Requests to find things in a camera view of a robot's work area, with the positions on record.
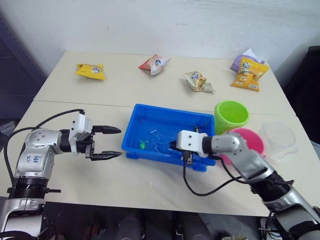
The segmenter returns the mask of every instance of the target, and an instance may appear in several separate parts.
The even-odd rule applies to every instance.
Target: transparent container
[[[269,159],[279,160],[298,151],[295,147],[295,134],[280,122],[264,123],[259,135],[263,139],[265,153]]]

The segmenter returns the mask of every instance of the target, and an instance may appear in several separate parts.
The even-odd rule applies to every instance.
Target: lime green cup
[[[214,108],[215,134],[240,128],[249,121],[249,112],[245,106],[236,101],[222,101]]]

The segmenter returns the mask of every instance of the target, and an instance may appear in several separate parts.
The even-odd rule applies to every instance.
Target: blue tray
[[[181,130],[193,131],[196,127],[199,133],[215,135],[214,116],[136,104],[121,147],[126,151],[127,158],[183,165],[182,153],[171,149],[169,143],[177,140]],[[145,149],[140,149],[142,142],[146,142]],[[216,165],[215,160],[193,154],[193,164],[190,167],[196,171],[205,172],[207,166],[214,165]]]

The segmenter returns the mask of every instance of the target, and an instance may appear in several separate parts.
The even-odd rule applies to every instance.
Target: white robotic arm
[[[81,112],[72,122],[71,129],[59,131],[37,128],[26,137],[25,148],[17,162],[9,197],[4,202],[0,213],[0,239],[5,233],[11,236],[37,237],[42,230],[45,194],[60,192],[47,188],[55,163],[55,155],[72,152],[83,153],[85,158],[108,160],[121,155],[121,152],[103,151],[94,153],[95,133],[116,134],[121,130],[112,126],[93,125]]]
[[[182,151],[182,160],[189,165],[192,165],[194,153],[203,158],[214,158],[215,153],[227,155],[252,192],[258,194],[264,205],[275,213],[280,232],[287,233],[284,239],[320,239],[318,208],[310,206],[292,187],[293,181],[284,181],[258,152],[250,150],[239,133],[207,136],[205,133],[183,130],[178,134],[176,148]],[[222,165],[234,178],[223,160]]]

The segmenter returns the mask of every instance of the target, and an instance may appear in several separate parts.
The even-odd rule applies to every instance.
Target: wire
[[[43,124],[49,122],[50,120],[52,119],[55,119],[57,117],[60,117],[62,115],[65,115],[65,114],[70,114],[70,113],[74,113],[74,112],[80,112],[81,114],[84,114],[84,110],[83,109],[72,109],[72,110],[68,110],[68,111],[63,111],[63,112],[60,112],[56,115],[53,115],[49,118],[47,118],[46,120],[40,122],[37,126],[35,127],[25,127],[25,128],[21,128],[19,130],[16,130],[14,131],[13,133],[11,133],[8,137],[8,140],[6,142],[6,144],[4,145],[3,147],[3,155],[4,155],[4,161],[5,161],[5,165],[6,165],[6,168],[8,170],[8,173],[9,173],[9,176],[10,176],[10,180],[11,180],[11,184],[12,186],[14,185],[14,175],[13,175],[13,172],[11,170],[11,167],[10,167],[10,163],[9,163],[9,159],[8,159],[8,143],[9,143],[9,140],[11,137],[13,137],[15,134],[17,133],[20,133],[22,131],[25,131],[25,130],[35,130],[35,129],[38,129],[40,128]],[[26,147],[26,144],[23,143],[23,146],[22,146],[22,149],[20,151],[20,154],[19,154],[19,157],[21,156],[21,154],[23,153],[23,151],[25,150],[25,147]]]
[[[220,189],[222,189],[224,186],[228,185],[229,183],[232,183],[234,181],[234,179],[230,179],[228,181],[226,181],[225,183],[221,184],[220,186],[218,186],[216,189],[212,190],[212,191],[209,191],[207,193],[198,193],[196,191],[194,191],[191,186],[189,185],[188,181],[187,181],[187,177],[186,177],[186,168],[187,168],[187,163],[186,161],[183,161],[183,180],[185,182],[185,185],[188,187],[188,189],[194,194],[194,195],[197,195],[197,196],[200,196],[200,197],[206,197],[206,196],[209,196],[211,194],[214,194],[215,192],[219,191]]]
[[[277,233],[277,234],[282,234],[282,235],[291,235],[291,236],[295,236],[294,234],[288,232],[288,231],[278,231],[278,230],[272,230],[272,229],[264,229],[264,228],[257,228],[260,231],[264,231],[267,233]]]
[[[2,238],[14,240],[37,240],[37,238],[24,231],[3,231],[0,232],[0,239]]]
[[[48,229],[49,229],[50,227],[52,227],[53,230],[54,230],[54,234],[55,234],[54,240],[57,240],[59,235],[58,235],[57,228],[56,228],[56,226],[55,226],[55,222],[56,222],[57,219],[60,217],[60,215],[61,215],[61,212],[58,213],[58,215],[55,217],[55,219],[54,219],[53,221],[50,221],[50,218],[47,216],[47,220],[48,220],[48,223],[49,223],[49,224],[48,224],[48,226],[46,226],[46,228],[44,228],[44,229],[36,236],[36,238],[38,239],[43,233],[47,232]]]
[[[270,223],[272,214],[273,214],[273,212],[270,211],[268,217],[265,220],[264,229],[267,229],[269,227],[269,223]],[[269,233],[267,231],[263,231],[263,230],[261,230],[261,231],[262,231],[263,240],[267,240],[267,234],[269,234]]]
[[[80,108],[78,108],[78,109],[72,109],[72,110],[68,110],[68,111],[63,111],[63,112],[60,112],[60,113],[58,113],[58,114],[56,114],[56,115],[53,115],[53,116],[47,118],[46,120],[40,122],[37,126],[34,127],[34,129],[40,128],[43,124],[46,124],[47,122],[49,122],[49,121],[52,120],[52,119],[55,119],[55,118],[57,118],[57,117],[60,117],[60,116],[62,116],[62,115],[65,115],[65,114],[74,113],[74,112],[80,112],[80,113],[82,113],[82,114],[85,113],[85,111],[84,111],[83,109],[80,109]],[[21,156],[21,154],[22,154],[23,151],[25,150],[25,147],[26,147],[26,144],[23,143],[23,146],[22,146],[22,148],[21,148],[19,157]]]
[[[240,184],[257,184],[257,183],[260,183],[260,182],[263,182],[263,181],[268,181],[270,182],[271,184],[273,184],[274,182],[269,180],[269,179],[259,179],[259,180],[249,180],[249,181],[242,181],[242,180],[239,180],[237,179],[235,176],[232,175],[232,173],[229,171],[229,169],[227,168],[226,164],[225,164],[225,161],[221,158],[221,157],[218,157],[217,160],[221,160],[221,163],[222,163],[222,166],[224,168],[224,170],[226,171],[226,173],[236,182],[240,183]]]
[[[5,161],[5,165],[6,165],[6,168],[8,170],[8,173],[9,173],[9,176],[10,176],[10,180],[11,180],[11,184],[12,186],[14,185],[14,175],[12,173],[12,170],[11,170],[11,166],[10,166],[10,163],[9,163],[9,159],[8,159],[8,143],[9,143],[9,140],[16,134],[22,132],[22,131],[25,131],[25,130],[33,130],[34,127],[25,127],[25,128],[21,128],[19,130],[16,130],[14,132],[12,132],[9,136],[8,136],[8,140],[7,142],[5,143],[4,147],[3,147],[3,156],[4,156],[4,161]]]

